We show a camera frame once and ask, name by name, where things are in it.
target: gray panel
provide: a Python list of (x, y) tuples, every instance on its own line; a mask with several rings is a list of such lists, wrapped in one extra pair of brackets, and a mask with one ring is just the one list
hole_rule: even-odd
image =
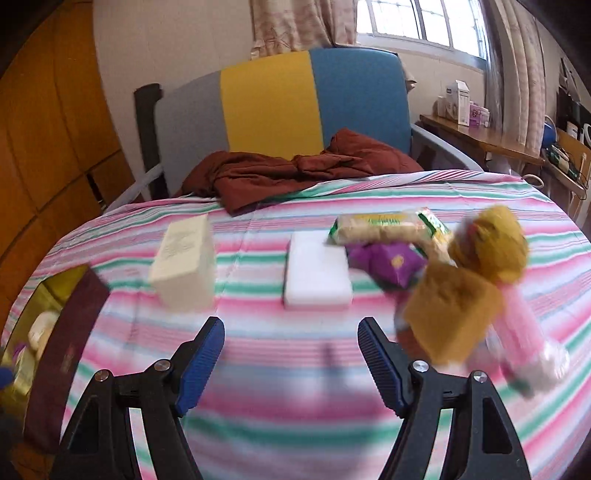
[(229, 150), (220, 97), (220, 72), (179, 87), (156, 103), (160, 161), (170, 194), (210, 153)]

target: yellow object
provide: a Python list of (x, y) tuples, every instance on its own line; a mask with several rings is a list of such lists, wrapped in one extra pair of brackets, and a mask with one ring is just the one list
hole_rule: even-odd
[(168, 226), (150, 268), (149, 281), (172, 311), (211, 306), (216, 282), (216, 253), (207, 215)]
[(220, 88), (231, 151), (291, 160), (324, 149), (308, 52), (273, 55), (224, 69)]
[[(2, 367), (14, 367), (14, 352), (18, 345), (29, 342), (28, 334), (31, 331), (31, 327), (35, 323), (35, 320), (40, 314), (48, 310), (57, 312), (59, 314), (70, 298), (72, 292), (74, 292), (78, 282), (80, 279), (82, 279), (89, 268), (90, 267), (88, 265), (78, 265), (77, 267), (72, 267), (52, 277), (46, 278), (37, 286), (31, 295), (31, 298), (25, 305), (20, 317), (18, 318), (10, 338), (4, 347), (4, 350), (0, 351), (0, 365)], [(45, 348), (52, 330), (53, 327), (51, 329), (45, 330), (48, 332), (46, 333), (47, 338), (44, 338), (43, 340), (39, 338), (37, 341), (37, 348), (40, 347), (41, 342), (43, 342), (43, 349)], [(33, 361), (34, 374), (37, 368), (35, 355), (32, 352), (29, 353), (25, 354), (27, 357), (26, 364), (30, 365), (31, 360)], [(24, 372), (29, 371), (30, 367), (25, 367)], [(21, 387), (17, 381), (0, 391), (0, 406), (2, 407), (3, 411), (7, 413), (7, 415), (18, 420), (20, 425), (23, 425), (25, 421), (24, 419), (27, 412), (29, 392), (30, 386), (28, 388)]]
[(497, 283), (515, 283), (527, 266), (528, 245), (521, 225), (504, 205), (484, 210), (449, 246), (449, 255), (465, 267)]
[(436, 365), (464, 362), (501, 313), (499, 289), (481, 276), (430, 262), (413, 291), (404, 319)]
[(35, 355), (27, 347), (23, 348), (15, 361), (13, 383), (14, 389), (23, 396), (31, 391), (35, 367)]

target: blue object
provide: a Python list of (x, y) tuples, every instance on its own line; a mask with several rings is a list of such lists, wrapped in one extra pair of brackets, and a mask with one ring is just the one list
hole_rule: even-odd
[(14, 375), (12, 370), (6, 367), (0, 367), (0, 390), (9, 386), (14, 382)]
[(546, 116), (546, 123), (544, 124), (544, 136), (542, 137), (542, 148), (548, 148), (557, 141), (556, 127), (553, 123), (548, 122), (550, 118)]
[(205, 327), (207, 324), (194, 340), (201, 340), (200, 346), (180, 377), (178, 400), (175, 404), (180, 417), (199, 402), (224, 344), (226, 333), (220, 319), (215, 319), (209, 330)]
[(402, 397), (402, 379), (366, 319), (359, 324), (357, 339), (384, 405), (404, 416), (409, 405)]
[(324, 146), (349, 128), (410, 152), (410, 114), (400, 59), (364, 48), (310, 50)]

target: pink object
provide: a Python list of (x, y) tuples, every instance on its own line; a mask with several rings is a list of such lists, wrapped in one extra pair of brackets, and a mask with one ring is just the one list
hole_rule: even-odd
[(512, 368), (535, 362), (544, 351), (545, 337), (518, 286), (498, 285), (505, 299), (505, 310), (494, 324)]

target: blue gripper pad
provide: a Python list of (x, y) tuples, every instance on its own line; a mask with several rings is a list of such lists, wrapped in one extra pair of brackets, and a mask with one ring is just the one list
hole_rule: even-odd
[(369, 371), (378, 387), (386, 407), (403, 418), (408, 408), (402, 398), (402, 380), (394, 368), (378, 338), (370, 329), (367, 320), (362, 320), (357, 329), (359, 349), (368, 364)]
[(225, 340), (225, 330), (220, 319), (210, 317), (192, 342), (186, 342), (194, 350), (193, 356), (187, 359), (178, 382), (178, 398), (175, 404), (177, 414), (183, 417), (190, 408), (199, 402), (207, 380), (217, 362)]

